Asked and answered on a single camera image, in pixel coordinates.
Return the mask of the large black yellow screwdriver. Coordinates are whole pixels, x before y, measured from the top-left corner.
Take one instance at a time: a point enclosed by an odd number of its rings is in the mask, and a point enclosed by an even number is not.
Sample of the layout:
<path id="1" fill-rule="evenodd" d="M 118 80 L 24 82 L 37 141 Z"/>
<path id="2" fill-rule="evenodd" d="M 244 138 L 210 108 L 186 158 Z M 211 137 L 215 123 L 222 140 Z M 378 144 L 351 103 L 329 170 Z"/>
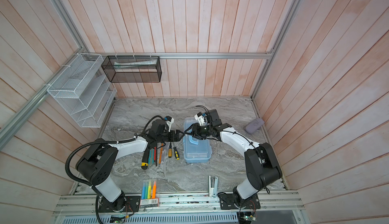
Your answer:
<path id="1" fill-rule="evenodd" d="M 150 149 L 147 147 L 143 153 L 142 162 L 141 162 L 141 168 L 143 170 L 146 170 L 148 168 L 149 156 L 150 156 Z"/>

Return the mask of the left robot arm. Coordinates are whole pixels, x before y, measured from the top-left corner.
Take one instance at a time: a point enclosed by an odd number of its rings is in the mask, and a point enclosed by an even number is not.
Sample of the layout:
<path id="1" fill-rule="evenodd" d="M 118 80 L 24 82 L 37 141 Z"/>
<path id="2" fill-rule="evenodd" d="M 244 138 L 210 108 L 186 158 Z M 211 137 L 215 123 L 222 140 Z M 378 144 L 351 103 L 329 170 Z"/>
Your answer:
<path id="1" fill-rule="evenodd" d="M 151 128 L 145 128 L 141 134 L 121 141 L 106 141 L 102 138 L 76 148 L 65 162 L 66 174 L 79 183 L 83 183 L 97 194 L 97 200 L 107 204 L 114 212 L 122 212 L 129 207 L 129 201 L 124 192 L 116 185 L 110 176 L 116 160 L 134 153 L 143 153 L 141 168 L 148 168 L 150 150 L 159 143 L 179 142 L 184 137 L 181 130 L 173 131 L 171 117 L 156 116 L 149 123 Z M 76 164 L 76 170 L 84 177 L 75 176 L 70 169 L 72 158 L 81 150 L 87 149 Z"/>

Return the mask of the blue plastic tool box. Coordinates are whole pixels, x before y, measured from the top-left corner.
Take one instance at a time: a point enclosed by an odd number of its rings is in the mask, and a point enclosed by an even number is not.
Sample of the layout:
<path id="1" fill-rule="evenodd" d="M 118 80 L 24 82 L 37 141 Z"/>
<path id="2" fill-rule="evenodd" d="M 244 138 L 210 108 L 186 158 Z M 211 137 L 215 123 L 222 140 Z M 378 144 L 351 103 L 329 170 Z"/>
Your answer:
<path id="1" fill-rule="evenodd" d="M 184 160 L 189 163 L 206 163 L 212 155 L 209 140 L 198 140 L 190 135 L 183 138 Z"/>

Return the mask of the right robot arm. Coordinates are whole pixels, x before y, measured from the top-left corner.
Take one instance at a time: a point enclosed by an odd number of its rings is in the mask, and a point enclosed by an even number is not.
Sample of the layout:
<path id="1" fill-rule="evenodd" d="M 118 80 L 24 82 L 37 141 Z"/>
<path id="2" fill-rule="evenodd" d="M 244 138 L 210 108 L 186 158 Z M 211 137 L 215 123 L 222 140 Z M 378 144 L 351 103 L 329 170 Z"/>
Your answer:
<path id="1" fill-rule="evenodd" d="M 228 144 L 245 159 L 246 178 L 231 194 L 217 193 L 223 210 L 260 208 L 257 193 L 282 178 L 282 171 L 269 143 L 258 143 L 222 123 L 218 112 L 198 113 L 194 123 L 184 124 L 184 133 L 197 140 L 215 140 Z"/>

